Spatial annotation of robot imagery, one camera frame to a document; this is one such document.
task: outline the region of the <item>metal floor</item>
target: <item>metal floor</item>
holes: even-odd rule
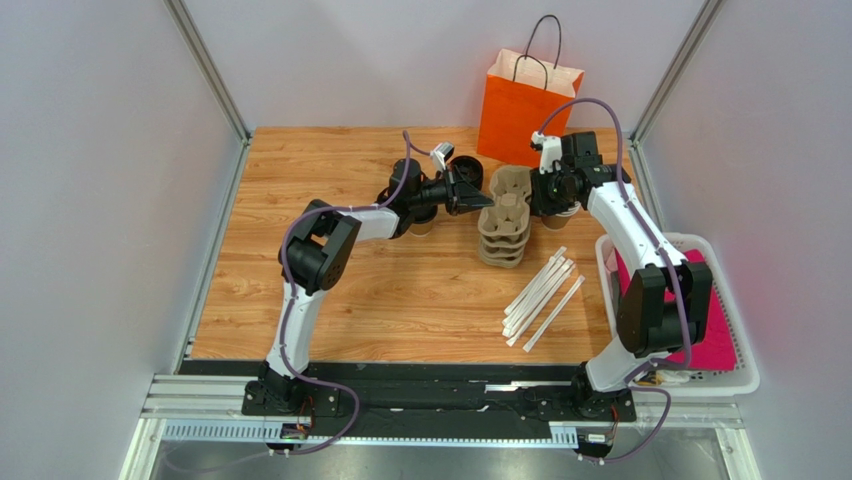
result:
[[[645,432],[621,428],[613,456],[638,443]],[[573,451],[534,448],[332,446],[305,457],[263,457],[206,475],[170,470],[206,468],[262,452],[256,443],[163,442],[152,479],[345,479],[345,480],[719,480],[728,479],[713,429],[664,429],[630,461],[606,466],[577,461]]]

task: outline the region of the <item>stacked cup carriers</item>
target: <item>stacked cup carriers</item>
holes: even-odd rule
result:
[[[501,167],[492,175],[489,189],[494,206],[479,214],[479,258],[488,265],[512,268],[523,259],[530,239],[529,167]]]

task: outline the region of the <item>paper bag handle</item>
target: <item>paper bag handle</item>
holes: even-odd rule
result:
[[[543,22],[545,18],[554,19],[556,21],[556,26],[559,28],[559,45],[557,46],[557,49],[556,49],[556,60],[553,61],[553,69],[556,70],[556,64],[559,63],[559,55],[562,54],[562,24],[559,23],[559,19],[556,18],[556,15],[547,14],[547,15],[538,19],[538,22],[536,22],[536,24],[535,24],[535,28],[533,28],[533,34],[530,35],[530,40],[527,42],[527,48],[524,49],[524,56],[529,56],[530,45],[532,45],[532,39],[533,39],[533,37],[535,37],[535,32],[538,30],[538,26],[541,25],[541,22]]]
[[[532,58],[533,60],[536,61],[536,63],[541,65],[541,68],[544,69],[544,89],[547,90],[547,67],[545,67],[544,64],[541,63],[541,61],[539,59],[533,57],[532,55],[523,54],[515,60],[515,71],[512,72],[512,82],[514,82],[515,77],[518,76],[518,62],[520,62],[522,58]]]

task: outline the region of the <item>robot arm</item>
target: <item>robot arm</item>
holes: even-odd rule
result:
[[[629,381],[627,375],[636,367],[684,347],[675,302],[665,300],[672,282],[678,282],[683,292],[691,342],[703,340],[712,274],[703,262],[687,262],[665,240],[629,183],[624,185],[625,200],[616,169],[603,165],[594,132],[561,138],[535,133],[532,146],[541,151],[539,168],[530,172],[533,214],[553,215],[579,202],[609,234],[631,275],[616,313],[617,335],[601,354],[586,364],[586,378],[578,382],[578,388],[587,390],[581,395],[585,399],[622,391]],[[659,247],[655,246],[656,239],[661,239]],[[677,278],[670,278],[659,250],[671,259]]]
[[[328,205],[314,200],[306,211],[323,206]],[[300,237],[298,232],[294,235],[288,247],[288,260],[296,276],[296,301],[287,321],[284,343],[287,345],[287,360],[297,371],[302,372],[308,367],[308,351],[320,306],[328,291],[340,279],[352,247],[366,240],[393,238],[398,224],[399,215],[389,208],[378,208],[376,205],[371,210],[330,212],[315,217],[311,225],[303,230],[324,237],[324,246]],[[284,305],[293,295],[290,289],[290,282],[285,280]],[[266,362],[279,375],[290,376],[281,358],[280,332],[284,327],[284,310],[281,309],[276,330],[279,334],[275,336]]]
[[[296,283],[296,291],[292,292],[290,282],[284,281],[285,307],[295,293],[284,331],[284,351],[297,372],[308,367],[308,352],[320,307],[329,290],[340,280],[356,243],[398,238],[412,224],[432,221],[442,204],[450,215],[493,205],[493,201],[479,190],[482,186],[482,165],[472,157],[458,157],[447,162],[452,153],[453,145],[446,142],[431,152],[437,169],[434,179],[423,174],[416,160],[410,160],[408,173],[403,177],[405,161],[398,161],[388,189],[379,194],[378,202],[384,204],[387,192],[395,191],[400,183],[403,188],[387,207],[374,204],[375,208],[325,212],[297,225],[287,244],[281,246],[279,260],[287,256],[287,264]],[[314,200],[305,212],[328,206]],[[281,357],[285,310],[281,309],[278,334],[266,357],[269,368],[282,378],[292,377]]]

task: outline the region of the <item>orange paper bag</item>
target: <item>orange paper bag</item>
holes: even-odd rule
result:
[[[545,15],[538,22],[545,18],[553,18],[559,24],[553,15]],[[533,29],[533,36],[539,23]],[[500,50],[494,65],[488,69],[476,145],[480,155],[528,167],[537,167],[540,157],[530,148],[532,133],[553,110],[577,96],[585,73],[557,65],[562,49],[561,26],[554,63],[539,61],[528,54],[533,36],[524,54]],[[565,109],[544,133],[561,136],[570,114],[571,109]]]

